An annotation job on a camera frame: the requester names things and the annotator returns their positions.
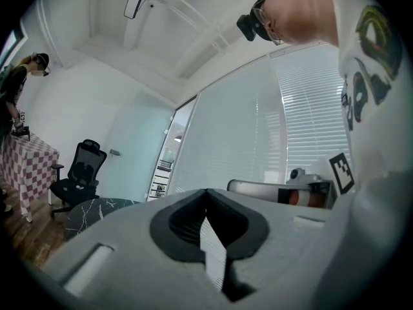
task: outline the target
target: hand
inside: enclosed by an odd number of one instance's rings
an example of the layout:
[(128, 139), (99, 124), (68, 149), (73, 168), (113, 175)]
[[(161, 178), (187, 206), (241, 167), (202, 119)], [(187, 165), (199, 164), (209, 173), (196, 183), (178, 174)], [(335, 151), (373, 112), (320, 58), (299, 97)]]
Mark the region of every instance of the hand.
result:
[(14, 122), (14, 127), (15, 127), (16, 132), (23, 131), (23, 122), (22, 121)]

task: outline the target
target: black office chair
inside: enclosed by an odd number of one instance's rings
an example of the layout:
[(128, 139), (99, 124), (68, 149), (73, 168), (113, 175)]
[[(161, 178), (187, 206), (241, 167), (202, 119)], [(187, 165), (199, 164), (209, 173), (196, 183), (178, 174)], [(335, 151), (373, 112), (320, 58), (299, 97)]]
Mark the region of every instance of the black office chair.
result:
[(60, 180), (60, 169), (63, 165), (52, 165), (57, 171), (57, 180), (51, 184), (50, 190), (62, 200), (63, 205), (68, 203), (68, 206), (52, 210), (51, 217), (57, 212), (71, 211), (79, 203), (99, 198), (96, 195), (96, 187), (99, 185), (96, 174), (106, 157), (106, 153), (100, 150), (97, 142), (87, 139), (77, 145), (68, 178)]

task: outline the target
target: hair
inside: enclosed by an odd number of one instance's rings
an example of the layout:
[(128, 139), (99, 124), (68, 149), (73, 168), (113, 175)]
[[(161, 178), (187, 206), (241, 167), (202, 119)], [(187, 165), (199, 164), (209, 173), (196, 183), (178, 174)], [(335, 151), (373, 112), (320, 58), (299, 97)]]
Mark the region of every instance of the hair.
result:
[(30, 62), (35, 61), (36, 63), (38, 63), (38, 61), (40, 61), (40, 64), (43, 65), (45, 67), (45, 69), (47, 68), (48, 64), (49, 64), (49, 56), (45, 53), (33, 53), (30, 56), (26, 56), (24, 59), (22, 59), (19, 64), (17, 64), (15, 66), (15, 68), (18, 68), (22, 65), (27, 65)]
[(20, 67), (21, 65), (27, 65), (30, 62), (32, 62), (32, 56), (26, 56), (24, 59), (22, 59), (19, 64), (17, 64), (15, 67)]

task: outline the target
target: window blinds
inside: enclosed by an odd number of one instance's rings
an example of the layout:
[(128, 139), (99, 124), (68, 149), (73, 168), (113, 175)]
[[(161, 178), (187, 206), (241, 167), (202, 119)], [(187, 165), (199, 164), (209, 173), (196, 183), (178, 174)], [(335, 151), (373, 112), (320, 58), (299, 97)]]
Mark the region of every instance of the window blinds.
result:
[(287, 179), (292, 169), (310, 166), (343, 150), (350, 155), (341, 115), (343, 79), (338, 49), (319, 45), (275, 57), (287, 123)]
[[(198, 96), (168, 194), (226, 189), (230, 180), (279, 183), (280, 107), (270, 60), (263, 57), (216, 81)], [(287, 139), (284, 139), (285, 160)]]

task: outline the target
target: table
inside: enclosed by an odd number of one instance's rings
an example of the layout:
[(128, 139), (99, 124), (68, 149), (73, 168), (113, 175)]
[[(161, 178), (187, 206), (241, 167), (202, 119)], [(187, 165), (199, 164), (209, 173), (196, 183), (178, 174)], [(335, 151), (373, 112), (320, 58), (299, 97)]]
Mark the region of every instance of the table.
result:
[(77, 236), (111, 212), (137, 203), (139, 202), (125, 199), (99, 198), (76, 205), (67, 215), (65, 240)]
[(6, 137), (2, 153), (2, 172), (6, 182), (19, 191), (20, 208), (28, 222), (32, 221), (30, 202), (38, 199), (56, 181), (52, 165), (59, 152), (37, 137)]

